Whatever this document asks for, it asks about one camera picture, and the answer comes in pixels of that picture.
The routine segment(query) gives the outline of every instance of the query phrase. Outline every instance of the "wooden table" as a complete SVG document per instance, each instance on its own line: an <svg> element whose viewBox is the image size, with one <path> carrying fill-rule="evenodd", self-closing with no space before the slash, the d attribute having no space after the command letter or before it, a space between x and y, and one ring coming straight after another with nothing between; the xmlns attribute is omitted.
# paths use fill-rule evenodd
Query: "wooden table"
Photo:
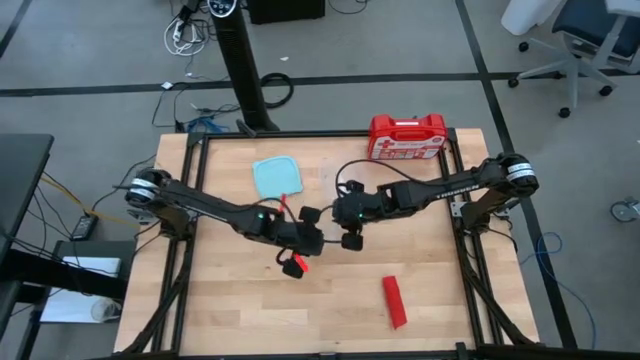
<svg viewBox="0 0 640 360"><path fill-rule="evenodd" d="M488 156L482 132L457 129L457 133L465 167L480 164ZM366 144L365 137L212 140L203 190L238 204L254 202L259 197L251 164L289 155L298 163L304 186L302 193L288 199L297 215L303 205L321 208L331 203L336 171L349 160L363 158ZM179 178L185 146L185 135L162 136L156 166ZM197 164L197 154L198 149L192 164ZM440 177L435 158L393 165L420 179ZM192 180L196 166L192 165ZM401 179L370 163L350 166L342 177L364 182L370 192L377 184ZM476 191L472 196L481 194ZM343 231L330 220L325 213L318 227L327 239L339 239ZM491 227L508 232L497 219ZM149 231L140 244L155 234L155 229ZM472 348L446 202L435 202L410 218L368 224L363 236L363 251L327 244L322 256L308 259L310 272L294 280L276 265L277 248L247 241L228 225L201 218L180 353L445 350L459 341ZM537 340L513 245L494 233L483 234L482 243L496 300L525 335ZM159 239L135 259L116 351L130 344L158 303L167 248L168 241ZM381 285L386 275L397 276L408 316L408 324L395 331ZM171 319L173 314L165 334L171 334ZM489 337L487 323L483 318Z"/></svg>

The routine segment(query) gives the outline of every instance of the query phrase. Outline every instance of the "red block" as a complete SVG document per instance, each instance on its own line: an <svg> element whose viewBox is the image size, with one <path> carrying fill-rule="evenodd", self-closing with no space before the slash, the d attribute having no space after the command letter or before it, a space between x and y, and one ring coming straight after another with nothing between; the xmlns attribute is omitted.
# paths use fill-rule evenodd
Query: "red block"
<svg viewBox="0 0 640 360"><path fill-rule="evenodd" d="M387 298L387 308L389 308L391 324L394 329L397 329L407 323L407 314L404 311L398 281L395 276L385 276L382 278L382 286L384 287L384 294Z"/></svg>

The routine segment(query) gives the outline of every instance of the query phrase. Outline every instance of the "blue cable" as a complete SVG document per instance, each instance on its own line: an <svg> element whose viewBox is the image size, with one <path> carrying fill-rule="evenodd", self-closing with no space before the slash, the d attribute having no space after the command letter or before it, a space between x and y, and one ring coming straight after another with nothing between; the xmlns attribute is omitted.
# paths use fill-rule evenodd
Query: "blue cable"
<svg viewBox="0 0 640 360"><path fill-rule="evenodd" d="M542 241L544 240L545 236L553 236L556 239L558 239L558 249L553 250L553 251L540 251L540 244L542 244ZM524 265L527 261L529 261L529 259L531 259L532 257L536 256L538 258L538 262L540 263L540 265L542 266L542 268L544 269L544 271L547 273L547 275L553 279L553 281L555 281L558 285L560 285L560 287L562 287L563 289L565 289L569 294L573 295L573 297L575 297L576 299L578 299L578 301L580 301L580 303L582 304L582 306L584 307L584 309L587 311L587 315L589 316L589 321L591 322L591 349L595 349L596 348L596 339L597 339L597 328L596 328L596 322L593 319L593 314L591 314L591 310L589 309L589 306L587 306L587 303L584 302L584 300L582 300L582 298L580 296L578 296L578 294L576 294L573 290L569 289L569 287L567 287L565 284L563 284L562 282L560 282L558 279L556 279L555 276L553 276L551 274L551 272L549 271L549 269L547 269L547 266L542 262L542 259L540 258L540 255L542 254L557 254L560 251L562 251L562 247L563 247L563 241L562 238L560 237L560 235L558 235L555 232L546 232L544 234L542 234L542 236L540 236L540 238L538 239L538 241L536 242L536 252L527 256L524 260L522 260L520 262L520 265Z"/></svg>

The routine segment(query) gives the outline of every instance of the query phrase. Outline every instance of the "desk leg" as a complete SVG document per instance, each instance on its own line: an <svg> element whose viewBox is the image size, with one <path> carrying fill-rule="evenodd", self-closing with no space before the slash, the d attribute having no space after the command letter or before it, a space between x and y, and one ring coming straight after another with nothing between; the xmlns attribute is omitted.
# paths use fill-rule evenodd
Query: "desk leg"
<svg viewBox="0 0 640 360"><path fill-rule="evenodd" d="M127 290L127 282L122 279L43 259L15 249L9 250L0 268L0 280L20 280L115 300L123 300Z"/></svg>

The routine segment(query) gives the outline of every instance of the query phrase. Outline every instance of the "power adapter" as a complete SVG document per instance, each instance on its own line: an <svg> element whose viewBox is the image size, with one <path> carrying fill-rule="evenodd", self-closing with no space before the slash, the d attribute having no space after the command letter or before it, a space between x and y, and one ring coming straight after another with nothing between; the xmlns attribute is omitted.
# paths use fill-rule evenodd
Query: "power adapter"
<svg viewBox="0 0 640 360"><path fill-rule="evenodd" d="M81 216L76 227L71 232L71 241L89 240L97 223L98 217L95 215L85 214Z"/></svg>

